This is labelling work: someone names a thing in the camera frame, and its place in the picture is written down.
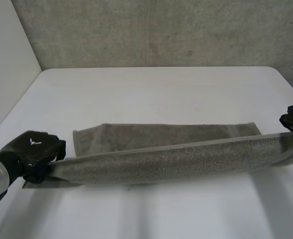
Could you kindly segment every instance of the white table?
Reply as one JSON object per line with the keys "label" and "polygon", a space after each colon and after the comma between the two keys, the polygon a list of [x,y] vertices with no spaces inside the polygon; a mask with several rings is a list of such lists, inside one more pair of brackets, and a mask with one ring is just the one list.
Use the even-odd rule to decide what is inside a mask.
{"label": "white table", "polygon": [[[293,89],[268,67],[51,69],[0,125],[0,149],[26,130],[67,141],[101,123],[279,122]],[[146,186],[21,189],[0,202],[0,238],[293,238],[293,165]]]}

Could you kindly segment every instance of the gray towel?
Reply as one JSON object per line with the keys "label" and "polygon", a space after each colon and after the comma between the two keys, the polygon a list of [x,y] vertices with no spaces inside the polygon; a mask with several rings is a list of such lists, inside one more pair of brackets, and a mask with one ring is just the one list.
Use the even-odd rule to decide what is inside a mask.
{"label": "gray towel", "polygon": [[109,124],[73,132],[76,156],[260,134],[245,124]]}
{"label": "gray towel", "polygon": [[[55,162],[51,165],[50,175],[76,183],[140,184],[249,172],[272,165],[293,163],[293,132],[230,138],[231,134],[236,132],[229,130],[230,128],[242,129],[246,126],[252,127],[248,124],[240,126],[103,124],[80,131],[79,135],[77,132],[74,133],[77,156],[79,152],[84,155],[94,153],[93,155]],[[185,135],[183,130],[180,131],[183,135],[181,140],[175,135],[179,127],[191,129]],[[214,129],[215,136],[209,137],[224,139],[204,141],[209,130],[206,132],[200,129],[206,127]],[[244,132],[256,134],[256,128],[252,128]],[[198,134],[192,134],[193,130],[198,130]],[[123,134],[137,136],[124,137],[125,140],[122,141]],[[197,142],[180,144],[183,140]],[[176,144],[148,147],[168,143]]]}

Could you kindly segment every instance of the robotic arm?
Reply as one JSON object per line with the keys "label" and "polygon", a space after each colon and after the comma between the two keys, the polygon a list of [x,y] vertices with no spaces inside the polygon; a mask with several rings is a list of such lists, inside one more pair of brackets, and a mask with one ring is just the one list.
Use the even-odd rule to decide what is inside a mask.
{"label": "robotic arm", "polygon": [[31,183],[42,183],[48,163],[65,155],[66,142],[55,135],[27,131],[15,138],[0,151],[0,200],[20,176]]}

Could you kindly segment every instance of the white wall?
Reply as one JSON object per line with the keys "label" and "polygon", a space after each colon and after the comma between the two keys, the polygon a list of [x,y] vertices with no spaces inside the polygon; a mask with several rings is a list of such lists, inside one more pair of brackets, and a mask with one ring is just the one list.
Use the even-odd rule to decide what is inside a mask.
{"label": "white wall", "polygon": [[11,1],[0,0],[0,123],[40,72]]}

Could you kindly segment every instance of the folded towel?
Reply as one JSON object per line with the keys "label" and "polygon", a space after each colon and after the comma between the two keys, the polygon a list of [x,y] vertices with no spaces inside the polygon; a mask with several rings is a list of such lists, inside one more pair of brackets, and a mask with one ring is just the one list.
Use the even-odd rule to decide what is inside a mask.
{"label": "folded towel", "polygon": [[[91,139],[100,143],[94,135]],[[108,150],[127,148],[114,144],[116,139],[121,141],[110,140]],[[105,149],[92,145],[84,147],[86,153]],[[75,183],[141,184],[250,172],[290,163],[293,132],[93,154],[51,164],[50,176]]]}

